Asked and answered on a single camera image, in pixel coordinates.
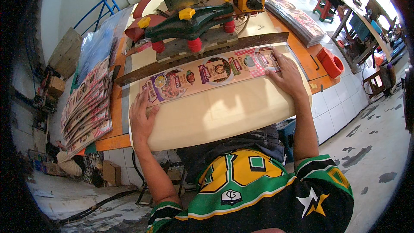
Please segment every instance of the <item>green and yellow jersey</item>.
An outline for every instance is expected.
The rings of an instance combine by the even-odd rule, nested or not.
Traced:
[[[329,155],[305,159],[295,173],[250,149],[216,158],[198,179],[184,211],[154,207],[147,232],[344,232],[354,200],[348,180]]]

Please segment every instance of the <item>black dial knob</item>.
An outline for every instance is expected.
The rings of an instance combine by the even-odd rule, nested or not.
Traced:
[[[247,0],[246,6],[251,10],[261,10],[263,8],[263,3],[262,0]]]

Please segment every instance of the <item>wooden stool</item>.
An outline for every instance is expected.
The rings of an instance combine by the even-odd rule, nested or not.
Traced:
[[[379,71],[364,79],[364,84],[367,82],[372,90],[372,94],[369,96],[370,99],[392,86],[387,70],[382,66]]]
[[[335,8],[331,10],[331,3],[328,0],[319,0],[313,9],[312,13],[318,12],[320,15],[319,20],[323,23],[325,19],[331,20],[331,23],[334,22]]]

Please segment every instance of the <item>blue metal railing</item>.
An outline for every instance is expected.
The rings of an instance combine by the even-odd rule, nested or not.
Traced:
[[[113,6],[110,7],[108,5],[108,3],[106,2],[106,0],[101,0],[101,2],[99,2],[96,6],[94,6],[87,14],[85,14],[84,17],[82,17],[82,19],[75,25],[74,29],[80,24],[80,22],[82,22],[95,8],[99,7],[100,4],[102,4],[102,8],[101,8],[101,12],[99,13],[99,17],[98,20],[96,20],[94,23],[92,23],[92,25],[90,27],[88,27],[88,29],[86,29],[81,36],[83,36],[83,34],[85,34],[95,23],[95,30],[94,32],[96,32],[96,30],[98,29],[98,25],[99,25],[99,21],[101,20],[101,18],[103,18],[104,16],[106,16],[106,14],[111,13],[109,16],[114,15],[115,13],[113,12],[113,10],[116,8],[118,11],[120,11],[118,5],[116,4],[115,0],[111,0],[113,3]],[[104,13],[102,15],[102,12],[104,11],[104,8],[107,7],[109,9],[108,12]]]

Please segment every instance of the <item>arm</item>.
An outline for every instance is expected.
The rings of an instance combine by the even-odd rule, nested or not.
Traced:
[[[315,125],[313,124],[308,93],[303,86],[302,76],[297,65],[293,60],[278,52],[275,47],[272,49],[282,74],[279,75],[269,70],[265,70],[265,73],[293,98],[296,112],[293,159],[296,168],[304,159],[319,155]]]
[[[57,143],[57,145],[60,147],[60,149],[62,151],[66,151],[66,147],[64,145],[62,145],[62,143],[60,142],[60,140],[57,140],[56,143]]]
[[[181,205],[173,183],[155,160],[148,147],[148,138],[154,127],[155,115],[159,107],[152,108],[147,117],[145,114],[145,109],[148,106],[147,99],[148,90],[145,90],[142,94],[138,93],[129,110],[134,149],[155,204],[170,201]]]

